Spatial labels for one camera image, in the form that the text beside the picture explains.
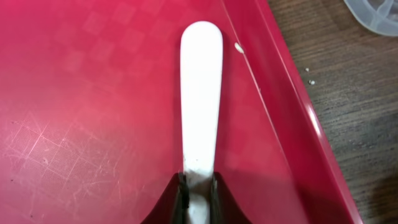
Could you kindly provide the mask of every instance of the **red tray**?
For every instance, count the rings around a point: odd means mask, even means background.
[[[199,20],[223,33],[215,170],[246,216],[362,223],[265,0],[2,1],[2,222],[146,217],[182,170],[180,38]]]

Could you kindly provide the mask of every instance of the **red plastic tray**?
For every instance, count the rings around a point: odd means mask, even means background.
[[[215,169],[246,216],[362,223],[265,0],[2,1],[2,222],[146,217],[182,170],[180,38],[199,20],[223,33]]]

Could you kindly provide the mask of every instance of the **small white debris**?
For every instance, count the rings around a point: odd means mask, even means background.
[[[239,53],[242,53],[242,54],[244,53],[242,47],[241,47],[238,43],[235,43],[235,48],[236,48],[236,50],[237,50]]]

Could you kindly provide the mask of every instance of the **wood grain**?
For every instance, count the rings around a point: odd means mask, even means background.
[[[363,28],[342,0],[269,4],[363,221],[398,223],[398,37]]]

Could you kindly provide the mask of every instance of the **scratch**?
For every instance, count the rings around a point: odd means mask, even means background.
[[[94,185],[94,184],[105,184],[105,183],[111,183],[111,182],[112,181],[110,181],[110,180],[104,180],[104,181],[91,182],[91,183],[88,183],[88,184],[85,184],[85,185],[91,186],[91,185]]]
[[[116,177],[116,169],[113,167],[113,177]]]
[[[14,140],[15,140],[15,138],[17,137],[17,135],[19,134],[19,131],[21,131],[21,129],[22,129],[22,125],[20,126],[20,128],[18,129],[18,131],[16,131],[16,134],[15,134],[15,136],[14,137],[12,137],[12,141],[11,142],[14,142]]]
[[[14,142],[14,138],[17,136],[18,131],[11,131],[11,133],[5,137],[4,142]]]
[[[36,198],[36,191],[33,191],[33,196],[30,200],[30,211],[29,211],[29,215],[32,215],[33,213],[33,207],[34,207],[34,202],[35,202],[35,198]]]
[[[65,138],[62,139],[61,145],[67,149],[70,147],[69,142]]]
[[[90,190],[88,190],[88,188],[85,188],[85,191],[88,195],[90,196],[95,196],[95,194],[93,194]]]
[[[6,152],[4,152],[3,154],[2,154],[2,156],[3,157],[5,157],[5,158],[13,158],[13,157],[15,157],[15,158],[17,158],[17,159],[23,159],[24,158],[24,156],[21,154],[21,155],[19,155],[18,153],[13,153],[13,154],[11,154],[10,152],[8,152],[7,153],[7,151]]]
[[[121,191],[120,191],[120,183],[119,183],[119,181],[118,181],[118,189],[119,189],[119,200],[122,200],[122,194],[121,194]]]
[[[80,193],[80,191],[81,191],[81,187],[80,187],[77,191],[75,191],[75,192],[73,193],[73,201],[74,201],[74,203],[75,203],[75,206],[74,206],[74,208],[73,208],[73,218],[74,218],[75,220],[78,219],[78,217],[77,217],[77,210],[78,210],[79,204],[77,203],[77,194]]]
[[[28,112],[28,116],[30,116],[30,118],[32,118],[33,123],[35,124],[36,128],[41,132],[41,128],[39,123],[37,122],[37,119],[35,118],[35,116],[32,114],[32,112]]]

